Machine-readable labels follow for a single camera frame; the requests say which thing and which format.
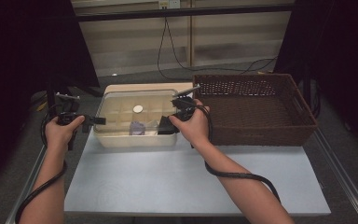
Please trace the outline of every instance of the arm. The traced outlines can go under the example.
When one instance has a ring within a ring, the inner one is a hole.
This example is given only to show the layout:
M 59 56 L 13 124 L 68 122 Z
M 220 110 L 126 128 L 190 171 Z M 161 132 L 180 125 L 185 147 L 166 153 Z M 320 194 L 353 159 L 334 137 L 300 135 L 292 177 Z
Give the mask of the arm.
M 56 117 L 46 126 L 48 148 L 42 167 L 34 183 L 33 190 L 49 181 L 62 170 L 68 143 L 73 131 L 83 122 L 84 116 L 77 117 L 66 126 L 57 124 Z M 50 187 L 37 195 L 21 215 L 20 224 L 24 223 L 63 223 L 63 178 L 61 177 Z
M 196 109 L 188 121 L 182 122 L 174 116 L 170 116 L 170 120 L 213 169 L 220 172 L 250 173 L 209 141 L 208 121 L 200 110 Z M 263 183 L 252 179 L 218 179 L 232 201 L 252 223 L 294 223 Z

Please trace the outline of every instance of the wrist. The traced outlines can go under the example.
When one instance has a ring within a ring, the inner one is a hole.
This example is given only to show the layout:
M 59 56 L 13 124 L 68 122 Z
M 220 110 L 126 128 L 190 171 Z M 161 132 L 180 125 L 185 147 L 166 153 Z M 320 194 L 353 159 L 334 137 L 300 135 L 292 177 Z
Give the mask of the wrist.
M 190 143 L 196 150 L 202 150 L 212 144 L 207 138 L 198 138 Z
M 46 150 L 46 157 L 53 160 L 63 161 L 67 151 L 67 146 L 51 146 Z

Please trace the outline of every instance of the wire on wall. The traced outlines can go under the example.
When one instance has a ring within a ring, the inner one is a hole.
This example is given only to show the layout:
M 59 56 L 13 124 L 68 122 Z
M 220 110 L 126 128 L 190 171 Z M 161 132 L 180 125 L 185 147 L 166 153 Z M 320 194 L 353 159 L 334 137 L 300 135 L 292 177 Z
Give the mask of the wire on wall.
M 178 60 L 178 57 L 176 55 L 176 51 L 175 51 L 175 47 L 173 44 L 173 39 L 172 39 L 172 34 L 171 34 L 171 29 L 170 29 L 170 25 L 168 24 L 168 20 L 167 18 L 164 18 L 164 30 L 162 32 L 162 37 L 161 37 L 161 42 L 158 48 L 158 60 L 157 60 L 157 67 L 158 67 L 158 71 L 159 73 L 167 78 L 167 79 L 172 79 L 172 80 L 185 80 L 185 81 L 189 81 L 191 80 L 191 78 L 176 78 L 176 77 L 167 77 L 165 76 L 160 67 L 159 67 L 159 59 L 160 59 L 160 55 L 161 55 L 161 49 L 162 49 L 162 44 L 164 42 L 164 36 L 166 31 L 168 31 L 170 40 L 171 40 L 171 47 L 172 47 L 172 52 L 173 52 L 173 56 L 176 60 L 176 62 L 179 64 L 179 66 L 187 71 L 191 71 L 191 72 L 199 72 L 199 71 L 211 71 L 211 70 L 221 70 L 221 71 L 234 71 L 234 72 L 240 72 L 240 75 L 246 74 L 248 72 L 254 72 L 254 71 L 259 71 L 260 69 L 263 69 L 265 67 L 267 67 L 269 64 L 271 64 L 272 62 L 274 62 L 275 60 L 277 60 L 278 56 L 271 58 L 271 59 L 260 59 L 257 61 L 252 62 L 246 69 L 235 69 L 235 68 L 222 68 L 222 67 L 211 67 L 211 68 L 189 68 L 189 67 L 184 67 Z M 263 61 L 267 61 L 267 63 L 265 65 L 263 65 L 262 67 L 257 67 L 255 69 L 251 69 L 254 64 L 259 63 L 259 62 L 263 62 Z

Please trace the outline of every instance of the white table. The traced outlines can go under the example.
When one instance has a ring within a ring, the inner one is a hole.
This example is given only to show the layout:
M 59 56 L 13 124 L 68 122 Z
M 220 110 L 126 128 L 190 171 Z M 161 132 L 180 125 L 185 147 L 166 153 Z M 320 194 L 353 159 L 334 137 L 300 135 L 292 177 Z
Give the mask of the white table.
M 330 214 L 303 147 L 219 147 L 269 179 L 292 216 Z M 93 132 L 64 211 L 112 216 L 241 216 L 202 157 L 179 133 L 173 147 L 104 148 Z

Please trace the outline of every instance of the forearm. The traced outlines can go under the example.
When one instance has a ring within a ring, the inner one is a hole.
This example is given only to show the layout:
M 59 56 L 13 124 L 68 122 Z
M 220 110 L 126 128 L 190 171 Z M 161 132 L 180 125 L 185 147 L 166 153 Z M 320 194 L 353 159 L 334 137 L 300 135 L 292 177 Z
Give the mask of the forearm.
M 48 148 L 33 190 L 37 189 L 63 166 L 64 151 L 62 148 Z M 63 223 L 63 176 L 51 186 L 38 194 L 24 209 L 21 215 L 23 223 Z
M 216 171 L 251 173 L 222 153 L 209 141 L 201 141 L 193 144 L 193 146 Z M 218 179 L 232 201 L 252 223 L 293 223 L 279 201 L 260 181 L 226 177 L 218 177 Z

